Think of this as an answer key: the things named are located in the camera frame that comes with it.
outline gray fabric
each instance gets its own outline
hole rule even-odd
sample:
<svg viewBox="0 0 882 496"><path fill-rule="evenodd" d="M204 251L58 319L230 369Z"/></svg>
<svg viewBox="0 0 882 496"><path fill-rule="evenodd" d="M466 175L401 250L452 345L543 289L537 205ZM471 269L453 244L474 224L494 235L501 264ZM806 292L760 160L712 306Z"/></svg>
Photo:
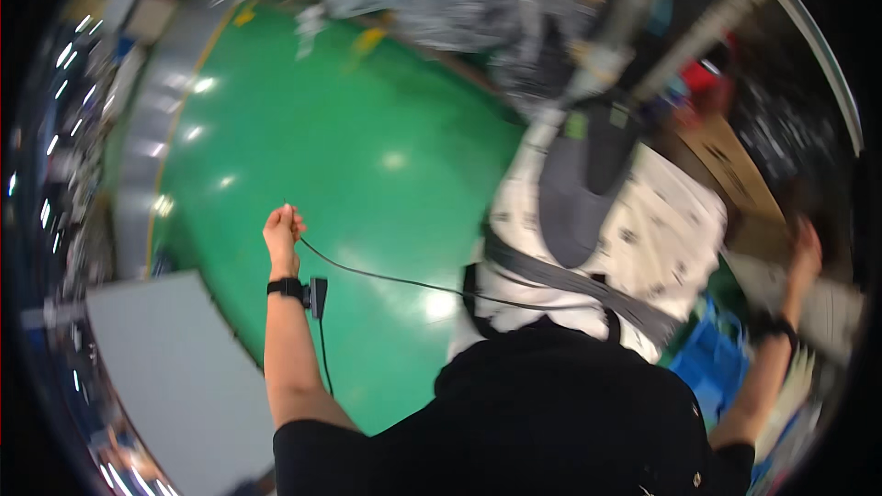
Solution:
<svg viewBox="0 0 882 496"><path fill-rule="evenodd" d="M503 242L487 224L482 229L484 257L531 282L565 292L582 293L599 300L605 307L634 325L659 349L663 349L670 337L683 325L654 306L625 295L605 283L521 253Z"/></svg>
<svg viewBox="0 0 882 496"><path fill-rule="evenodd" d="M583 132L560 135L551 143L539 177L543 241L567 269L585 264L594 252L603 221L631 171L638 132L631 119L623 127L611 124L613 110L606 100L579 109L584 125L577 128Z"/></svg>

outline white board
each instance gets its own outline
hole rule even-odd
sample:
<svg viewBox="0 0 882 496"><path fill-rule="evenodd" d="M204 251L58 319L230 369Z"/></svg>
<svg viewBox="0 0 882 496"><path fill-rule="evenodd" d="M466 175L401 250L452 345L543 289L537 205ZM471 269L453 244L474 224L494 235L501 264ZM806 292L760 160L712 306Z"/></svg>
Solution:
<svg viewBox="0 0 882 496"><path fill-rule="evenodd" d="M181 496L221 496L272 466L264 377L195 271L86 294L123 409Z"/></svg>
<svg viewBox="0 0 882 496"><path fill-rule="evenodd" d="M784 301L787 270L748 255L724 256L748 302L777 314ZM864 296L853 286L819 278L803 299L799 336L827 358L845 365L858 335L863 310Z"/></svg>

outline green epoxy floor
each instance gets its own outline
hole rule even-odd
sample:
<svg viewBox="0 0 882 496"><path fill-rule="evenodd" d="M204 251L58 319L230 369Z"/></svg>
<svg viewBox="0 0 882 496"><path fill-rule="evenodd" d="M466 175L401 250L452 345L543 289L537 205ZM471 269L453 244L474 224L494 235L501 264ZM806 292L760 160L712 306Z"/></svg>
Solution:
<svg viewBox="0 0 882 496"><path fill-rule="evenodd" d="M160 185L174 206L153 234L180 268L199 268L258 362L270 210L283 199L299 206L307 239L344 264L458 287L523 132L494 98L394 42L352 71L361 29L345 22L328 24L298 62L294 28L259 7L253 21L224 29L200 73L215 85L184 106ZM328 366L354 421L374 434L422 407L457 298L299 251L301 278L329 280Z"/></svg>

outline white fabric with black print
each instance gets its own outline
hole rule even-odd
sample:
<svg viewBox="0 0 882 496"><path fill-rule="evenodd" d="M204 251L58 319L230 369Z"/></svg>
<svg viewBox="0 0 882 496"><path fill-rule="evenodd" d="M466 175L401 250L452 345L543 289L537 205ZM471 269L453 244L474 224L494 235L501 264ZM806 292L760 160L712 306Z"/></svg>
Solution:
<svg viewBox="0 0 882 496"><path fill-rule="evenodd" d="M493 231L507 245L558 267L543 243L536 207L545 149L557 135L563 115L548 111L527 129L490 212ZM653 149L638 144L631 177L603 223L597 249L585 264L571 271L583 276L603 274L610 287L686 321L696 296L717 268L725 226L726 209L719 196ZM478 265L477 284L482 294L499 299L574 305L543 312L477 299L475 313L490 318L497 331L517 329L547 314L558 325L606 339L606 316L597 299L538 286L488 261ZM661 351L634 325L620 320L623 346L650 363L657 361ZM480 339L471 322L459 318L448 358Z"/></svg>

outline black strap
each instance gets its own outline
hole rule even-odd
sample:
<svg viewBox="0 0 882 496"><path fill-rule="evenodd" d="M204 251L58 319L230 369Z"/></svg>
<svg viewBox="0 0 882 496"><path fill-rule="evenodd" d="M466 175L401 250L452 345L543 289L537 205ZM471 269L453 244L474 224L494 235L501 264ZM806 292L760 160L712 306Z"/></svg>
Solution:
<svg viewBox="0 0 882 496"><path fill-rule="evenodd" d="M465 275L462 278L462 291L465 295L462 296L462 303L466 309L466 313L469 315L469 320L472 321L472 325L475 326L477 332L484 339L495 339L502 335L495 327L492 326L491 320L489 318L484 318L482 316L478 316L475 313L475 298L471 295L480 294L477 285L477 265L470 264L466 267ZM618 314L614 313L609 307L603 307L603 312L606 314L607 318L607 326L609 333L607 335L607 341L610 343L621 344L622 343L622 322L618 318ZM548 322L552 320L548 318L547 315L543 315L538 321L533 324L528 325L527 327L542 327L547 325Z"/></svg>
<svg viewBox="0 0 882 496"><path fill-rule="evenodd" d="M767 311L766 314L760 316L759 338L784 334L789 339L790 360L787 363L787 371L790 372L790 367L793 366L793 357L797 356L797 347L799 346L799 337L797 337L796 330L789 321L784 320L780 316L772 317Z"/></svg>
<svg viewBox="0 0 882 496"><path fill-rule="evenodd" d="M607 341L622 344L622 321L618 318L618 314L608 306L603 307L603 312L607 315Z"/></svg>
<svg viewBox="0 0 882 496"><path fill-rule="evenodd" d="M303 302L303 284L297 278L282 278L273 280L266 285L266 294L280 292L287 297L293 297Z"/></svg>
<svg viewBox="0 0 882 496"><path fill-rule="evenodd" d="M634 325L656 347L664 347L667 340L683 325L678 319L651 304L625 295L605 283L548 264L512 248L486 222L481 230L484 235L485 258L531 282L565 292L590 295Z"/></svg>

